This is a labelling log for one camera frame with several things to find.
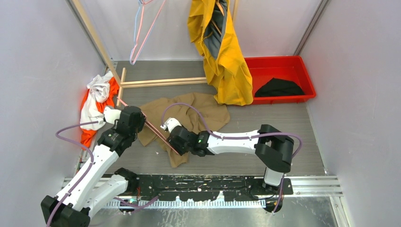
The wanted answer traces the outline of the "tan brown garment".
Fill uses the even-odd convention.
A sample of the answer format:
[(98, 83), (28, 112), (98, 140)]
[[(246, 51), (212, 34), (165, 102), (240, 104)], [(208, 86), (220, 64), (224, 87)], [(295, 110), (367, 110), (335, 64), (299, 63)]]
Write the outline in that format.
[(230, 121), (226, 105), (220, 105), (212, 94), (192, 92), (174, 98), (159, 98), (140, 107), (147, 120), (163, 134), (169, 132), (161, 129), (161, 124), (168, 118), (176, 118), (180, 124), (194, 133), (218, 131)]

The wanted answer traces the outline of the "yellow pleated skirt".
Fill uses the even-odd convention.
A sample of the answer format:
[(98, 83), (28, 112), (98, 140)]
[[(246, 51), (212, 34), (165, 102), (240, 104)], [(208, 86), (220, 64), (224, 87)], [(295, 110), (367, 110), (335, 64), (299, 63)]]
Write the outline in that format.
[(249, 105), (253, 102), (253, 81), (235, 33), (229, 1), (220, 0), (225, 8), (222, 35), (211, 23), (215, 0), (193, 0), (187, 27), (191, 42), (203, 57), (207, 84), (216, 89), (219, 104)]

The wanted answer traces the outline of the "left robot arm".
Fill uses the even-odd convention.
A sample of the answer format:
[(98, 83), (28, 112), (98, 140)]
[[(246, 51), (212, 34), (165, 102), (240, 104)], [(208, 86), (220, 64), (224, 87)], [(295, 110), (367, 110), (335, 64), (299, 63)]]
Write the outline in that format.
[(97, 141), (94, 150), (84, 149), (90, 159), (72, 180), (55, 196), (47, 195), (41, 202), (48, 227), (87, 227), (92, 217), (114, 197), (138, 190), (137, 175), (125, 168), (118, 169), (106, 183), (96, 188), (106, 170), (129, 148), (142, 131), (146, 117), (136, 106), (122, 110), (105, 108), (102, 122), (112, 124)]

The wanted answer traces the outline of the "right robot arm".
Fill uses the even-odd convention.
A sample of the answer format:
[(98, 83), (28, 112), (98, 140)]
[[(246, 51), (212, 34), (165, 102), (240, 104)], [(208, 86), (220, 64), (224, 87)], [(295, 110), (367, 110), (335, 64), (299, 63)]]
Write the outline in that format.
[(282, 177), (291, 170), (294, 140), (268, 124), (244, 133), (194, 133), (179, 123), (165, 123), (162, 128), (170, 133), (167, 142), (179, 155), (188, 152), (200, 157), (223, 153), (256, 155), (266, 166), (262, 187), (268, 194), (281, 188)]

